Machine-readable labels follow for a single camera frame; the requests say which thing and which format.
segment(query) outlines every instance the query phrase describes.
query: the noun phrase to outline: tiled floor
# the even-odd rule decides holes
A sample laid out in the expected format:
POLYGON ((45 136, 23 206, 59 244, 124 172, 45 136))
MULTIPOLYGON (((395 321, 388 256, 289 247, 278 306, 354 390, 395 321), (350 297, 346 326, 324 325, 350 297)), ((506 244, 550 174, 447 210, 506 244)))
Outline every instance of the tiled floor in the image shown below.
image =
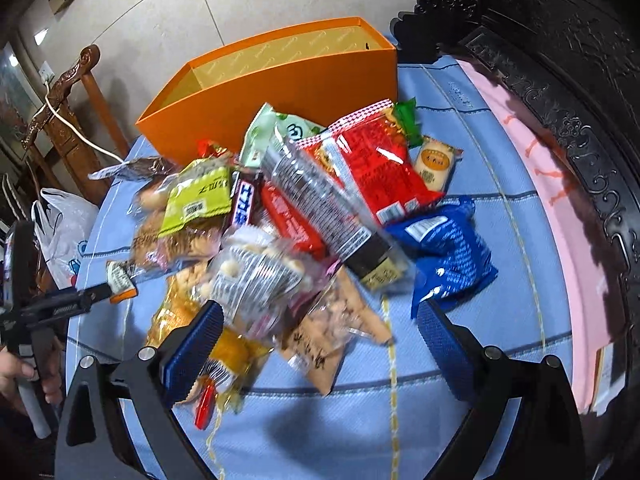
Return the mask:
MULTIPOLYGON (((98 84, 131 138, 134 123, 151 99, 189 59, 222 44, 295 23, 362 16, 387 33, 389 21, 415 0, 74 0, 53 16, 37 0, 20 25, 36 65, 46 60, 60 75, 91 43, 100 47, 98 84), (30 42, 48 27, 40 46, 30 42)), ((106 131, 86 106, 79 88, 71 96, 85 129, 110 145, 106 131)))

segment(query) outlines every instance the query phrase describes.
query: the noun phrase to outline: black carved wood furniture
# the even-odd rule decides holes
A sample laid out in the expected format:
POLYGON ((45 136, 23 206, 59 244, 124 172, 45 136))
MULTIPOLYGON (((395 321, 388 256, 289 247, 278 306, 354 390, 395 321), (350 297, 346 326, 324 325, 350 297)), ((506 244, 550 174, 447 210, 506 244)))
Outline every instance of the black carved wood furniture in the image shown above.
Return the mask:
MULTIPOLYGON (((80 53, 78 62, 60 76, 47 96, 51 105, 58 110, 60 115, 82 132, 78 118, 69 109, 67 102, 71 87, 74 83, 81 81, 89 96, 90 103, 107 127, 118 152, 124 158, 129 153, 129 143, 115 118, 111 115, 107 102, 91 73, 91 69, 98 63, 99 59, 100 50, 97 45, 92 44, 84 48, 80 53)), ((35 136, 43 129, 60 154, 66 169, 71 174, 82 195, 90 202, 100 205, 109 190, 110 182, 107 180, 89 180, 87 178, 88 173, 99 170, 102 167, 94 150, 78 139, 78 136, 58 120, 48 107, 44 107, 36 113, 31 120, 28 136, 23 142, 25 149, 29 149, 33 145, 35 136)))
POLYGON ((626 387, 606 417, 583 420, 597 433, 592 472, 607 454, 636 454, 640 435, 640 34, 624 1, 417 0, 391 23, 399 62, 473 57, 527 105, 626 261, 613 284, 624 298, 626 387))

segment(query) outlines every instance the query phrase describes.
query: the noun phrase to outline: wall socket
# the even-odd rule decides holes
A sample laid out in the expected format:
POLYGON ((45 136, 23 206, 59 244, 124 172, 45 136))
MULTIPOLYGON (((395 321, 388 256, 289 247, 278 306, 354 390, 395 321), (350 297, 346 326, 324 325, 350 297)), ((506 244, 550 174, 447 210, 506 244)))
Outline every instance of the wall socket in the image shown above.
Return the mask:
POLYGON ((43 84, 45 84, 47 81, 49 82, 49 84, 53 83, 53 79, 56 77, 56 75, 53 73, 53 70, 49 66, 49 63, 47 63, 46 61, 42 64, 40 70, 38 70, 38 74, 40 74, 40 80, 43 84))

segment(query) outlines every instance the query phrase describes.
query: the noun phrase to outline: white plastic bag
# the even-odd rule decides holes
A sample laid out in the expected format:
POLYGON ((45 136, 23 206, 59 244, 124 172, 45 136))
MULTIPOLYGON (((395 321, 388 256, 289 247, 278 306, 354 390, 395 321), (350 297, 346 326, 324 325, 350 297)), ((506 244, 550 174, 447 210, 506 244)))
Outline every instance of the white plastic bag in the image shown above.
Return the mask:
POLYGON ((53 281, 58 288, 67 288, 76 284, 98 208, 82 197, 52 187, 43 188, 40 194, 49 207, 45 211, 37 200, 31 205, 34 232, 53 281))

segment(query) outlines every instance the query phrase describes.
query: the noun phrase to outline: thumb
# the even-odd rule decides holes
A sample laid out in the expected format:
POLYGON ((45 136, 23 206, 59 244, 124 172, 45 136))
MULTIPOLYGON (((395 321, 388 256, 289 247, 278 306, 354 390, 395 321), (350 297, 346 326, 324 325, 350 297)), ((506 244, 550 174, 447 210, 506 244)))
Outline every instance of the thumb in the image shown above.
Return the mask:
POLYGON ((9 353, 6 348, 0 351, 0 376, 8 379, 24 377, 31 379, 35 373, 33 367, 9 353))

